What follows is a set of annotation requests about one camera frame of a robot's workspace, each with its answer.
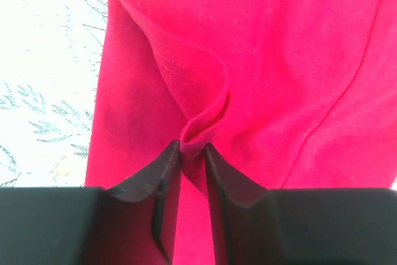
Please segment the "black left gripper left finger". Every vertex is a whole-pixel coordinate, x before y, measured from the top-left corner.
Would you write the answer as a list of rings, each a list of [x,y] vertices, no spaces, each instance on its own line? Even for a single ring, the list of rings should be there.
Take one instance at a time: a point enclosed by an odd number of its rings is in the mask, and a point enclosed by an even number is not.
[[[179,142],[110,188],[1,189],[2,264],[171,264]]]

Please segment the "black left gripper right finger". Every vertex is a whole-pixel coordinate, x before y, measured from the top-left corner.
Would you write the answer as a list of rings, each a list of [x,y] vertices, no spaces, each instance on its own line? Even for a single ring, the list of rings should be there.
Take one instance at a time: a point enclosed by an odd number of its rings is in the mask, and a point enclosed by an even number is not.
[[[217,264],[395,264],[396,192],[266,189],[205,147]]]

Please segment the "magenta red t-shirt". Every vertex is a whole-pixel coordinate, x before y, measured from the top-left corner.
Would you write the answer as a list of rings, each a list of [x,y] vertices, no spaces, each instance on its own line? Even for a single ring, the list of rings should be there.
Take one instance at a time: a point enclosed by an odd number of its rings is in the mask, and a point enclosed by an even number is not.
[[[174,264],[213,264],[203,148],[271,188],[391,187],[396,0],[108,0],[86,184],[173,140]]]

